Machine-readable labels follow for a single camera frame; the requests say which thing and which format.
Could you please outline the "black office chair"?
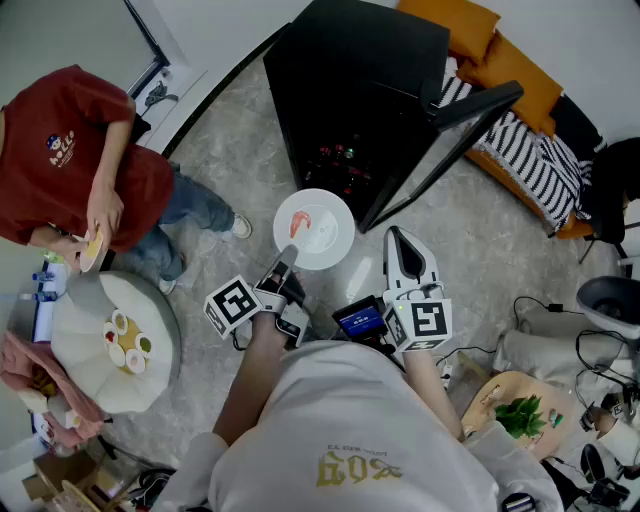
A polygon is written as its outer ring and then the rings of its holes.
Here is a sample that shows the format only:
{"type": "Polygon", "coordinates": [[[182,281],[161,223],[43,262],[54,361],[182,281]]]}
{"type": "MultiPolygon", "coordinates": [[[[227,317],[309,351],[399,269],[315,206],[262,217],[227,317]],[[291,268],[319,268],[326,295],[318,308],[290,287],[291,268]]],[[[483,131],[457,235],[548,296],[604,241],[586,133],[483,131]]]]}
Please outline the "black office chair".
{"type": "Polygon", "coordinates": [[[625,258],[625,213],[636,200],[640,200],[640,136],[597,146],[576,213],[590,226],[591,239],[612,245],[625,258]]]}

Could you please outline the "black recorder with blue screen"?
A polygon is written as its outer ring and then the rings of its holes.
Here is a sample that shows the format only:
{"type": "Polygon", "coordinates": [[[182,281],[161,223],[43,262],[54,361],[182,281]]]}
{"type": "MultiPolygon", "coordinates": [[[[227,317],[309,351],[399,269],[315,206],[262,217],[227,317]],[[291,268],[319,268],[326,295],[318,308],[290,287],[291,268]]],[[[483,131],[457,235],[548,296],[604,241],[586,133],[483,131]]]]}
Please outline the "black recorder with blue screen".
{"type": "Polygon", "coordinates": [[[378,343],[388,332],[382,317],[383,302],[369,295],[332,314],[344,334],[353,342],[361,344],[378,343]]]}

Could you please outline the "pink blanket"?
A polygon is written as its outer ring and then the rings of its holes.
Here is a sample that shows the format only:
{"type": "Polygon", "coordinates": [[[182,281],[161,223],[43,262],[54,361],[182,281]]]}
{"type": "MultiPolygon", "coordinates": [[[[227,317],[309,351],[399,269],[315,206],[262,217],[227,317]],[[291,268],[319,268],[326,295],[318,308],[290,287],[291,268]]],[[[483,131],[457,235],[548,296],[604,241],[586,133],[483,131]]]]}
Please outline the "pink blanket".
{"type": "Polygon", "coordinates": [[[10,389],[38,392],[45,399],[64,398],[79,416],[77,425],[66,427],[64,418],[58,420],[50,411],[41,413],[55,442],[74,448],[99,433],[105,420],[103,411],[67,375],[49,342],[28,342],[6,331],[1,354],[0,380],[10,389]]]}

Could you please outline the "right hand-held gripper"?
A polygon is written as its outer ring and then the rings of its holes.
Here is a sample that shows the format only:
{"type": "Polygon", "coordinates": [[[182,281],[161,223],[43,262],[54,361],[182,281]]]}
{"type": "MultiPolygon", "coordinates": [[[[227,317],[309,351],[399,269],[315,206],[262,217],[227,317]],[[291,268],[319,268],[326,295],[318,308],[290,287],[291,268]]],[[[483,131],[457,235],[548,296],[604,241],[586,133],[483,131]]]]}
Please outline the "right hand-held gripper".
{"type": "Polygon", "coordinates": [[[384,263],[389,288],[382,296],[385,340],[400,352],[433,350],[448,341],[452,304],[444,297],[443,283],[435,282],[439,270],[432,251],[413,233],[391,226],[384,236],[384,263]],[[425,285],[404,288],[411,279],[425,285]]]}

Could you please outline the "window with black frame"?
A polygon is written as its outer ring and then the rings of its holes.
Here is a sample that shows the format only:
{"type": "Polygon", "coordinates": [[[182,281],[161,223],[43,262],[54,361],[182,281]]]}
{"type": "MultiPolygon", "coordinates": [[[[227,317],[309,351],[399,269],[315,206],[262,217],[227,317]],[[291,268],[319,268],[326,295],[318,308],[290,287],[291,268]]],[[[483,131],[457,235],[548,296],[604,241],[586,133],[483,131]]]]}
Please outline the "window with black frame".
{"type": "Polygon", "coordinates": [[[138,96],[169,65],[136,0],[0,0],[0,105],[79,65],[138,96]]]}

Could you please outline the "brown cardboard box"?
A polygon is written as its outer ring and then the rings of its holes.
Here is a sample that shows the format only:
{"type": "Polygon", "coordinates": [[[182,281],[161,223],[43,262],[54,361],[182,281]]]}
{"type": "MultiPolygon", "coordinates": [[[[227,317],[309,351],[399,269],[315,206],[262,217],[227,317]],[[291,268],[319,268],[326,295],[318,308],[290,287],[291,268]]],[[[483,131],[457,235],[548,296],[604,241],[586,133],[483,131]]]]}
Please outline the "brown cardboard box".
{"type": "Polygon", "coordinates": [[[60,458],[45,453],[33,460],[35,473],[22,481],[31,501],[49,501],[63,491],[63,482],[68,481],[82,487],[89,481],[97,467],[97,462],[86,452],[60,458]]]}

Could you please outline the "orange sofa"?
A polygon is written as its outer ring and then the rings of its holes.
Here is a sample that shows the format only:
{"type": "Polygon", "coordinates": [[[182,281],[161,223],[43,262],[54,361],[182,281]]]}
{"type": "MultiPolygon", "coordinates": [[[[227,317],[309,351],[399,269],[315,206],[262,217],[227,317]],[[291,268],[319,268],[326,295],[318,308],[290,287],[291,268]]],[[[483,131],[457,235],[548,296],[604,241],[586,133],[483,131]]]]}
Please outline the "orange sofa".
{"type": "Polygon", "coordinates": [[[524,94],[509,110],[534,133],[554,135],[555,128],[549,114],[559,97],[565,94],[562,87],[497,28],[481,63],[475,64],[450,49],[449,54],[440,100],[442,106],[515,80],[522,86],[524,94]]]}

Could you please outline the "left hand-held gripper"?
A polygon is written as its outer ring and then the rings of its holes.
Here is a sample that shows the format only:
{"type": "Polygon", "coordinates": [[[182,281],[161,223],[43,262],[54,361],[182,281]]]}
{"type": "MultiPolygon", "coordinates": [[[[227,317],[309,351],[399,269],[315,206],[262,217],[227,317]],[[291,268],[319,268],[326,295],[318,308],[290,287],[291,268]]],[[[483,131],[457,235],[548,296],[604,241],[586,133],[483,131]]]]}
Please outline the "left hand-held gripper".
{"type": "Polygon", "coordinates": [[[234,337],[239,328],[245,329],[256,314],[270,313],[275,317],[276,329],[288,337],[286,349],[300,346],[310,319],[303,301],[289,287],[295,284],[291,274],[298,253],[298,248],[289,244],[256,285],[238,275],[207,296],[204,314],[222,339],[234,337]]]}

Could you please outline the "black and white striped blanket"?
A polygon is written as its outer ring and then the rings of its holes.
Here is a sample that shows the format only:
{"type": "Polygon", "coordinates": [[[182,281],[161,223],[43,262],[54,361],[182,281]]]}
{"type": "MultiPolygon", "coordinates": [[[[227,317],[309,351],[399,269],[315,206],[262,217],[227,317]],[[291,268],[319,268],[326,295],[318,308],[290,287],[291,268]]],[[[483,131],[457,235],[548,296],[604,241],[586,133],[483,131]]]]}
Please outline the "black and white striped blanket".
{"type": "Polygon", "coordinates": [[[591,186],[593,162],[607,143],[566,94],[559,97],[549,119],[554,135],[536,134],[509,110],[465,157],[546,222],[552,236],[587,237],[592,227],[581,194],[591,186]]]}

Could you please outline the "white bowl with yellow food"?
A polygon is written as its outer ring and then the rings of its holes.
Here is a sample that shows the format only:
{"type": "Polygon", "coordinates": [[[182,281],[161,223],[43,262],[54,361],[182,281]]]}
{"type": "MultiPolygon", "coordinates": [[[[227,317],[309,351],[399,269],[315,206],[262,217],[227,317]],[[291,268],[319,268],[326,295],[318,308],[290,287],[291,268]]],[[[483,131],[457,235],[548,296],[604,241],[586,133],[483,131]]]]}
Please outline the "white bowl with yellow food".
{"type": "Polygon", "coordinates": [[[104,242],[104,234],[97,227],[95,237],[90,239],[90,233],[86,233],[87,247],[80,253],[79,266],[82,273],[98,271],[104,261],[107,246],[104,242]]]}

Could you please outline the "orange cushion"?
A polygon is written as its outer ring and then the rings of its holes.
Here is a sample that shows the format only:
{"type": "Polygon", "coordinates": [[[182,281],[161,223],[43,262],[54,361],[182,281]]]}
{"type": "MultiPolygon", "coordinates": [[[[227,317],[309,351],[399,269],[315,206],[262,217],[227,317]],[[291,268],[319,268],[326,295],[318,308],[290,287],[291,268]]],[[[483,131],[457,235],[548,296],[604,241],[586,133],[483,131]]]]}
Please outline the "orange cushion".
{"type": "Polygon", "coordinates": [[[450,31],[449,49],[479,64],[500,16],[470,0],[399,0],[396,8],[450,31]]]}

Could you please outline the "round wooden side table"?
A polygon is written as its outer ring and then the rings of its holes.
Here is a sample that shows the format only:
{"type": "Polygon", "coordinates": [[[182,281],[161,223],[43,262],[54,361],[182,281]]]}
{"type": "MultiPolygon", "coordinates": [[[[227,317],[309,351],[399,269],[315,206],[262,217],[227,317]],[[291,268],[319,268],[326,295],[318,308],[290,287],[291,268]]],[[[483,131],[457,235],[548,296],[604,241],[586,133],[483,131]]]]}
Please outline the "round wooden side table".
{"type": "Polygon", "coordinates": [[[494,413],[496,406],[531,395],[541,398],[539,412],[542,413],[541,419],[546,425],[534,438],[522,436],[513,440],[531,451],[539,461],[551,456],[565,440],[573,421],[577,419],[578,401],[572,392],[551,386],[524,373],[506,371],[488,381],[463,415],[464,433],[475,433],[488,422],[497,421],[494,413]]]}

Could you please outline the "yellow tray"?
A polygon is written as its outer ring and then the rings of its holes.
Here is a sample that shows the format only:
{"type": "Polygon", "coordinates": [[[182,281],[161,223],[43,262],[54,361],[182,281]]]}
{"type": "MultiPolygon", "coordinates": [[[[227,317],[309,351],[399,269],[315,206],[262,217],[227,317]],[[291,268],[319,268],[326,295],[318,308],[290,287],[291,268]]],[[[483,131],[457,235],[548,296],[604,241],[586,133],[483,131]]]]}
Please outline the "yellow tray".
{"type": "MultiPolygon", "coordinates": [[[[124,349],[125,353],[129,350],[129,349],[136,349],[135,347],[135,338],[139,333],[143,333],[138,326],[136,325],[136,323],[128,317],[129,320],[129,326],[128,326],[128,332],[124,335],[124,336],[119,336],[119,340],[118,340],[118,344],[122,346],[122,348],[124,349]]],[[[130,375],[140,375],[140,374],[132,374],[125,366],[119,368],[121,371],[130,374],[130,375]]]]}

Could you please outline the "green artificial plant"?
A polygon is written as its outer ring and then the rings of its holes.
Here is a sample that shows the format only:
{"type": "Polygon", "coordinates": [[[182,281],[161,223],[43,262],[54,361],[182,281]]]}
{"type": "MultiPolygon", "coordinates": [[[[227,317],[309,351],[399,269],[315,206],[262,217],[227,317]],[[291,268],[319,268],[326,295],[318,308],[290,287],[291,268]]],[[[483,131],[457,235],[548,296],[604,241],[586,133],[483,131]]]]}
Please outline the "green artificial plant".
{"type": "Polygon", "coordinates": [[[495,419],[514,439],[534,438],[546,425],[539,412],[540,402],[541,398],[536,395],[516,398],[511,403],[496,406],[495,419]]]}

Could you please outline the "group of red drink cans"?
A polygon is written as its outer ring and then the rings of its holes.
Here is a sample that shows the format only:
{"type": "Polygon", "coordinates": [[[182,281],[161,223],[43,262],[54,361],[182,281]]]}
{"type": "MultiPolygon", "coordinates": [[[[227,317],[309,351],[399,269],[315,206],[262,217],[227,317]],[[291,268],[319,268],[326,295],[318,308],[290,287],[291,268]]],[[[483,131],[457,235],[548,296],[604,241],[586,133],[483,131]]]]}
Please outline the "group of red drink cans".
{"type": "Polygon", "coordinates": [[[355,144],[324,144],[310,153],[302,176],[308,186],[349,197],[371,188],[369,167],[370,160],[355,144]]]}

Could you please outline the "person's white shirt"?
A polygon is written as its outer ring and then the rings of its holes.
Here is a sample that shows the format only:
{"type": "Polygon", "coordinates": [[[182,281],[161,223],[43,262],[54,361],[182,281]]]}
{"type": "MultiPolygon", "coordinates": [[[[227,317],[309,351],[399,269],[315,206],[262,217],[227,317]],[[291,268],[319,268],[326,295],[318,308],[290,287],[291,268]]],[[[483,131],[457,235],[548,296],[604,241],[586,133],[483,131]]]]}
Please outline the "person's white shirt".
{"type": "Polygon", "coordinates": [[[380,353],[316,341],[284,358],[257,424],[196,436],[152,512],[564,512],[504,427],[457,440],[380,353]]]}

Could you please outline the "white round pouf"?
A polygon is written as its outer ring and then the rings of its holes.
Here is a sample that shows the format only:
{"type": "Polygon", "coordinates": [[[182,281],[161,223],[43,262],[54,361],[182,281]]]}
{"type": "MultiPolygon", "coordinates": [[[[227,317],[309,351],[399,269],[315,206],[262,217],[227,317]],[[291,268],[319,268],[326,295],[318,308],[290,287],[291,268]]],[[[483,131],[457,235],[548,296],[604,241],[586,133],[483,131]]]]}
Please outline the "white round pouf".
{"type": "Polygon", "coordinates": [[[179,374],[180,330],[161,292],[122,271],[76,274],[54,303],[51,348],[71,380],[104,412],[144,412],[179,374]],[[144,373],[130,375],[109,359],[103,326],[120,309],[153,344],[144,373]]]}

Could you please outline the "person's right forearm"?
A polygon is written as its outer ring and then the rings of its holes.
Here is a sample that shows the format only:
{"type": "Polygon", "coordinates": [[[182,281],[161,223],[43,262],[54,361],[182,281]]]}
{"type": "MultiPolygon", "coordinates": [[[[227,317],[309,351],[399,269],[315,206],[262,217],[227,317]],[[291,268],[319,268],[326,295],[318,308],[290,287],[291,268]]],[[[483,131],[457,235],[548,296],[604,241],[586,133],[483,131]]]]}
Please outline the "person's right forearm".
{"type": "Polygon", "coordinates": [[[403,353],[404,367],[410,387],[458,440],[464,440],[461,420],[447,395],[434,359],[429,351],[403,353]]]}

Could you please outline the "person's left forearm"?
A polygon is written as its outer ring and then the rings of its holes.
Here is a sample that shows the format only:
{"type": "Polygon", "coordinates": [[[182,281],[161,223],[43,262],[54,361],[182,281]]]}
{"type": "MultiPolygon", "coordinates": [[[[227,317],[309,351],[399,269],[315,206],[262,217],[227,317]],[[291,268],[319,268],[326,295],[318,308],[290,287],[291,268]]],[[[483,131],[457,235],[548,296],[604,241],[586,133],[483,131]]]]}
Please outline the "person's left forearm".
{"type": "Polygon", "coordinates": [[[286,343],[274,314],[261,312],[253,317],[250,343],[213,427],[228,446],[257,425],[279,378],[286,343]]]}

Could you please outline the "white plate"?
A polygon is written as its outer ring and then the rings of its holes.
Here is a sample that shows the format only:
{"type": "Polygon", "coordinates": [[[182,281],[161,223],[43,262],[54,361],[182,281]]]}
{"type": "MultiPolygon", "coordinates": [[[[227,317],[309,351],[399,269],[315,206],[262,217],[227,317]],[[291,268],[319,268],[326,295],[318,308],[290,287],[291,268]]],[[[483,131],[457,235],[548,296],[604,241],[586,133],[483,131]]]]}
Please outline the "white plate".
{"type": "Polygon", "coordinates": [[[297,267],[324,270],[339,263],[350,251],[355,237],[354,217],[336,194],[317,188],[300,190],[279,206],[273,221],[273,236],[279,251],[289,244],[298,248],[297,267]],[[289,225],[298,210],[311,216],[312,227],[291,240],[289,225]]]}

